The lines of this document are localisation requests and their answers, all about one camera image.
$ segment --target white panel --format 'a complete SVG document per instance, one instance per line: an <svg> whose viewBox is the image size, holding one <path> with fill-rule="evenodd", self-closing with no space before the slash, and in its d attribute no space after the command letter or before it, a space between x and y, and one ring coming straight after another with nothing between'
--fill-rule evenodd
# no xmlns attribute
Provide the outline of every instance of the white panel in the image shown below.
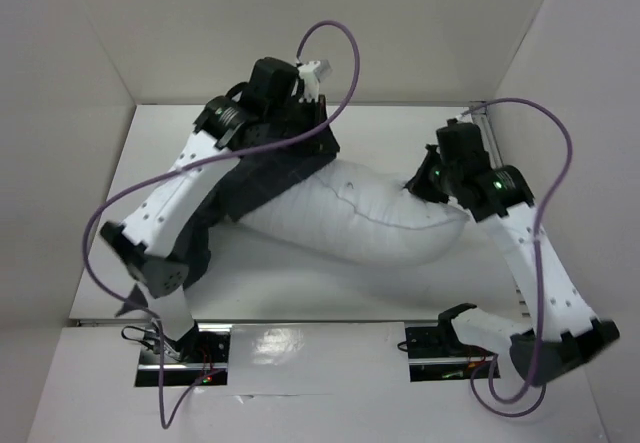
<svg viewBox="0 0 640 443"><path fill-rule="evenodd" d="M640 0L546 0L498 96L531 98L566 123L575 161L546 228L573 282L621 341L589 367L612 442L640 441L638 198ZM535 111L491 112L504 159L542 194L564 158L554 125Z"/></svg>
<svg viewBox="0 0 640 443"><path fill-rule="evenodd" d="M252 395L327 394L371 381L404 386L409 365L397 349L404 340L403 323L234 326L228 385Z"/></svg>
<svg viewBox="0 0 640 443"><path fill-rule="evenodd" d="M57 327L132 100L74 0L0 7L0 327Z"/></svg>
<svg viewBox="0 0 640 443"><path fill-rule="evenodd" d="M351 349L361 363L358 373L355 365L346 365L342 378L322 392L284 396L253 395L233 386L198 389L178 411L173 427L164 431L157 390L133 387L138 346L123 342L117 328L69 328L56 351L29 443L84 443L87 435L92 443L607 441L581 370L554 382L538 412L514 422L483 409L466 381L410 383L406 366L404 383L369 373L376 363L367 359L372 352L368 345L382 360L398 350L391 339L384 343L372 334L361 336ZM332 355L322 344L316 347L316 341L322 339L309 340L309 354L315 350L318 359L330 364ZM311 375L313 362L309 364ZM260 369L255 371L258 381ZM167 389L168 410L182 391Z"/></svg>
<svg viewBox="0 0 640 443"><path fill-rule="evenodd" d="M197 106L138 107L110 194L166 171L183 147ZM380 172L413 176L435 130L461 108L350 107L333 125L341 158ZM226 171L229 164L220 164ZM150 192L114 205L106 219L121 221ZM210 271L187 292L193 314L214 320L430 319L466 301L517 317L511 274L499 252L473 223L439 260L406 269L348 264L274 241L249 230L211 231ZM113 252L96 239L98 275L121 294L132 280ZM83 275L72 318L112 318L119 302Z"/></svg>
<svg viewBox="0 0 640 443"><path fill-rule="evenodd" d="M362 49L359 101L491 96L542 0L85 0L105 46L142 103L204 103L263 56L291 60L306 29L335 18ZM351 49L324 30L307 55L346 90Z"/></svg>
<svg viewBox="0 0 640 443"><path fill-rule="evenodd" d="M0 330L0 439L27 441L60 329Z"/></svg>

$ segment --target black plastic part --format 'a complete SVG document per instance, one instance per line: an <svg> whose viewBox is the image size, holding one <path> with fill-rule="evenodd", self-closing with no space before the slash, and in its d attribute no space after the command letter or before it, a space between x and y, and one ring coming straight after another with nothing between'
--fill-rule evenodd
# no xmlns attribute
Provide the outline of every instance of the black plastic part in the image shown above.
<svg viewBox="0 0 640 443"><path fill-rule="evenodd" d="M569 332L561 335L561 342L543 342L538 371L533 386L540 387L559 376L584 365L620 338L618 327L613 321L591 320L592 329L573 336ZM511 337L509 354L516 370L524 379L529 372L533 355L535 335L528 331Z"/></svg>
<svg viewBox="0 0 640 443"><path fill-rule="evenodd" d="M285 61L271 57L256 61L240 106L261 117L284 108L291 101L298 76L298 69Z"/></svg>
<svg viewBox="0 0 640 443"><path fill-rule="evenodd" d="M440 326L407 326L406 341L399 347L409 360L416 358L483 357L491 353L477 346L463 345L457 338L451 338L450 331Z"/></svg>
<svg viewBox="0 0 640 443"><path fill-rule="evenodd" d="M183 261L172 255L158 258L145 254L146 246L131 243L123 230L124 226L107 221L100 228L100 236L118 255L129 275L144 284L151 296L167 296L184 283L189 268Z"/></svg>
<svg viewBox="0 0 640 443"><path fill-rule="evenodd" d="M425 156L416 174L405 185L409 192L420 199L433 203L448 203L449 195L440 191L442 160L437 145L427 145Z"/></svg>
<svg viewBox="0 0 640 443"><path fill-rule="evenodd" d="M164 384L165 387L171 386L191 386L191 384L202 373L202 370L191 371L171 371L166 370L164 372ZM229 374L227 370L221 370L215 373L211 379L203 380L200 386L225 386ZM158 387L158 372L157 371L138 371L136 374L136 381L134 386L137 388L157 388Z"/></svg>
<svg viewBox="0 0 640 443"><path fill-rule="evenodd" d="M230 333L201 331L198 334L194 351L190 356L190 361L202 362L203 356L200 350L206 349L209 360L213 360L214 363L227 363L229 361L230 345Z"/></svg>
<svg viewBox="0 0 640 443"><path fill-rule="evenodd" d="M456 335L456 331L453 329L451 321L459 316L460 313L464 313L465 311L472 310L474 308L477 308L474 304L462 303L454 306L453 308L449 308L447 311L443 311L438 315L438 329L450 347L461 348L464 346L460 343L460 340L458 340L458 336Z"/></svg>
<svg viewBox="0 0 640 443"><path fill-rule="evenodd" d="M507 216L520 203L533 205L533 194L516 168L491 168L478 126L452 119L436 135L439 147L427 145L427 156L407 184L412 194L438 203L454 197L476 221Z"/></svg>
<svg viewBox="0 0 640 443"><path fill-rule="evenodd" d="M412 382L469 380L474 370L474 367L469 368L468 363L454 365L410 365L409 378ZM483 365L475 377L479 380L487 379L489 377L489 365ZM493 377L500 378L499 364L496 366Z"/></svg>
<svg viewBox="0 0 640 443"><path fill-rule="evenodd" d="M217 96L209 101L196 121L194 133L206 131L217 141L216 148L237 150L237 136L246 127L258 123L259 119L226 96Z"/></svg>

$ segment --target black joint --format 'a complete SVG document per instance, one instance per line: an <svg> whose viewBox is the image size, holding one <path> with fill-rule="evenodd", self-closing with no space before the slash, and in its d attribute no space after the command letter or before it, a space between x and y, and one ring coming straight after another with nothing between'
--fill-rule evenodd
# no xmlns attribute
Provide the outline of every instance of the black joint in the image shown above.
<svg viewBox="0 0 640 443"><path fill-rule="evenodd" d="M439 185L442 160L438 153L438 145L427 145L426 149L427 155L416 174L407 182L405 188L409 190L409 193L421 200L432 203L448 203L449 195L442 191L442 187Z"/></svg>
<svg viewBox="0 0 640 443"><path fill-rule="evenodd" d="M570 332L561 335L561 341L544 341L538 360L538 371L533 386L540 387L556 378L588 363L605 348L620 338L613 321L591 320L592 329L574 336ZM524 379L529 372L535 335L533 330L511 337L509 354L516 370Z"/></svg>
<svg viewBox="0 0 640 443"><path fill-rule="evenodd" d="M194 122L194 132L205 131L217 140L216 148L237 149L239 135L249 126L258 123L256 115L247 112L226 96L209 101Z"/></svg>
<svg viewBox="0 0 640 443"><path fill-rule="evenodd" d="M240 105L254 114L268 116L289 103L298 76L298 69L286 61L261 58L242 91Z"/></svg>
<svg viewBox="0 0 640 443"><path fill-rule="evenodd" d="M460 316L461 313L464 313L467 310L473 310L474 308L477 308L477 306L472 303L462 303L461 305L454 306L453 308L443 311L438 315L438 330L440 331L442 341L448 347L460 348L464 346L460 343L451 322Z"/></svg>
<svg viewBox="0 0 640 443"><path fill-rule="evenodd" d="M476 221L498 215L508 216L509 208L526 203L533 206L533 193L522 173L513 166L503 166L474 179L479 198L470 210Z"/></svg>
<svg viewBox="0 0 640 443"><path fill-rule="evenodd" d="M144 284L153 298L170 295L185 282L189 266L171 254L167 258L147 255L144 244L134 245L123 233L124 226L111 221L100 228L100 236L115 251L129 275Z"/></svg>

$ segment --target white box wall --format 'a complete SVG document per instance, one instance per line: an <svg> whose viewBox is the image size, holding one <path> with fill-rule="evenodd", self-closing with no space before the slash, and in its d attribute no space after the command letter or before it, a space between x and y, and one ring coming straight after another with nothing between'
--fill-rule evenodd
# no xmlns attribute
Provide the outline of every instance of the white box wall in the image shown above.
<svg viewBox="0 0 640 443"><path fill-rule="evenodd" d="M639 41L640 0L545 0L497 93L547 106L574 139L546 227L576 286L620 327L620 342L587 367L612 443L640 441ZM541 195L564 158L558 130L524 107L491 116L502 156Z"/></svg>
<svg viewBox="0 0 640 443"><path fill-rule="evenodd" d="M357 101L463 102L490 97L542 0L84 0L139 103L204 103L263 56L290 60L306 29L335 18L362 50ZM337 31L308 55L351 68ZM324 91L342 98L349 71Z"/></svg>

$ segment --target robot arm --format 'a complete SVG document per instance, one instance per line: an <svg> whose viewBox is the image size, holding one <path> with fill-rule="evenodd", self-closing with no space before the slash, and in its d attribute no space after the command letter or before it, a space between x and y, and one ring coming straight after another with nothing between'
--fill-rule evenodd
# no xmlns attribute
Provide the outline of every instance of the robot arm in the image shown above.
<svg viewBox="0 0 640 443"><path fill-rule="evenodd" d="M291 133L313 126L317 121L304 121L304 108L314 114L325 110L319 85L329 74L326 60L298 67L274 58L258 60L249 82L232 90L238 95L219 96L207 103L170 171L261 144L261 132L251 131L258 125L266 126L264 134L271 129ZM321 111L313 111L315 107L322 107ZM129 274L141 283L149 308L161 316L171 349L178 352L198 332L183 291L194 269L185 254L188 244L180 240L189 239L185 235L189 220L220 178L214 165L184 171L156 187L122 222L107 222L100 229Z"/></svg>
<svg viewBox="0 0 640 443"><path fill-rule="evenodd" d="M447 202L454 197L472 213L507 261L535 328L539 288L533 195L516 168L491 168L476 125L456 120L448 123L437 131L438 146L427 146L427 156L407 187L428 201ZM537 238L544 262L544 327L533 385L541 386L590 361L617 340L619 332L612 321L600 321L582 299L544 229ZM530 325L490 315L469 304L452 308L439 320L454 344L480 346L496 354L509 352L518 373L523 378L527 375L535 341Z"/></svg>

